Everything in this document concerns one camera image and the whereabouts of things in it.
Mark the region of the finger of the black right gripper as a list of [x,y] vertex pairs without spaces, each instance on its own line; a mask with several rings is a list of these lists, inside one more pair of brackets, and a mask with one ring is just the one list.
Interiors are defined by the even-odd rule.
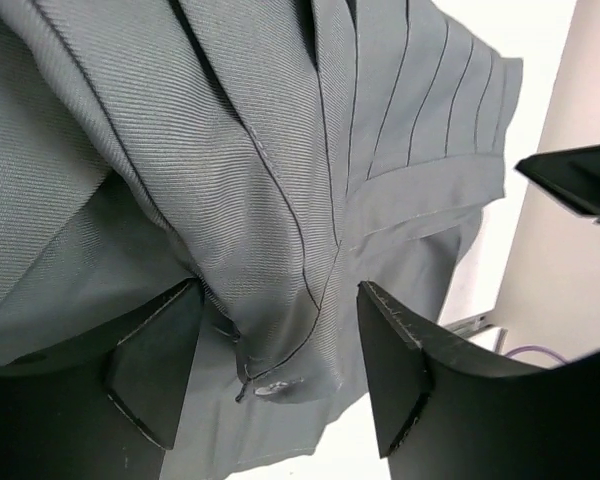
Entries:
[[516,170],[555,201],[600,224],[600,144],[538,153]]

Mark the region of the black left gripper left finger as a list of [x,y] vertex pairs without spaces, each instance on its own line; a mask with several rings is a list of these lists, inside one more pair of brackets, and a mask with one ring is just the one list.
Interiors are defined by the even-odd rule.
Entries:
[[175,444],[203,306],[189,279],[0,365],[0,480],[158,478]]

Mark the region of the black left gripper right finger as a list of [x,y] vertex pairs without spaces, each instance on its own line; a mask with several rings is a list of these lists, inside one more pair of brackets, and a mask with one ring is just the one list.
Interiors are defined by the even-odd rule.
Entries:
[[357,295],[379,453],[401,480],[600,479],[600,351],[542,369]]

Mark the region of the grey pleated skirt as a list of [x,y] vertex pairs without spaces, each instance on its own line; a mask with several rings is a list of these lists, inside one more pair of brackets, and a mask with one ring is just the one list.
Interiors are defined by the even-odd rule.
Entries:
[[193,280],[161,477],[314,453],[358,284],[441,312],[522,74],[430,1],[0,1],[0,366]]

